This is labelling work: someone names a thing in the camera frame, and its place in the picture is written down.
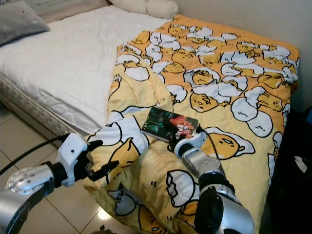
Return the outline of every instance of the book cover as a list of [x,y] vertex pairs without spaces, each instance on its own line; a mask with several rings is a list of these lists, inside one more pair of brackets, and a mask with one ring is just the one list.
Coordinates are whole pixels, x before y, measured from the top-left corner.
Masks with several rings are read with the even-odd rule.
[[180,136],[191,138],[198,127],[198,120],[156,107],[152,107],[142,127],[142,132],[160,140],[169,142],[170,136],[175,132],[176,139]]

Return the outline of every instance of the white wall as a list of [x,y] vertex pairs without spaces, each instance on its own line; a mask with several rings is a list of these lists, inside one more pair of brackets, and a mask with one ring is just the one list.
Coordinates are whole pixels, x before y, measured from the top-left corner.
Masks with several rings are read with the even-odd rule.
[[312,0],[174,0],[188,17],[248,30],[297,46],[299,89],[292,107],[312,105]]

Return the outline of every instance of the tile floor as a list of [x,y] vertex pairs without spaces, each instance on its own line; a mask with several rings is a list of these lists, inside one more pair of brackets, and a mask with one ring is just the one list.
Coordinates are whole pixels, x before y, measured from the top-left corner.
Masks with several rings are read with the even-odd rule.
[[[23,120],[0,106],[0,169],[45,140]],[[58,149],[52,144],[31,153],[0,176],[0,190],[16,170],[45,161],[54,162],[57,153]],[[70,188],[58,188],[45,197],[31,210],[20,234],[90,234],[103,224],[115,233],[135,233],[101,209],[80,181]]]

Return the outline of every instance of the pillow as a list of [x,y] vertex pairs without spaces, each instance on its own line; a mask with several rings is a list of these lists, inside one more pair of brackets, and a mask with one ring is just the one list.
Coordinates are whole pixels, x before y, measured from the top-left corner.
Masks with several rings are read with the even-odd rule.
[[0,6],[0,46],[49,30],[49,26],[24,1]]
[[54,22],[109,5],[107,0],[25,0],[46,22]]
[[177,4],[170,0],[110,0],[110,2],[126,11],[164,19],[172,19],[179,13]]

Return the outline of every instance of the yellow comforter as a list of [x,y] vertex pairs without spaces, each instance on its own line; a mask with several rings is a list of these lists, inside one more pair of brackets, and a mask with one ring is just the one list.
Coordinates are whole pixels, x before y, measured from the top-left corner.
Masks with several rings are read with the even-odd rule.
[[[199,120],[256,231],[298,80],[298,50],[238,29],[177,15],[118,47],[108,124],[88,140],[94,169],[120,164],[85,188],[138,230],[195,233],[197,179],[167,143],[140,132],[150,107]],[[210,141],[202,150],[215,156]]]

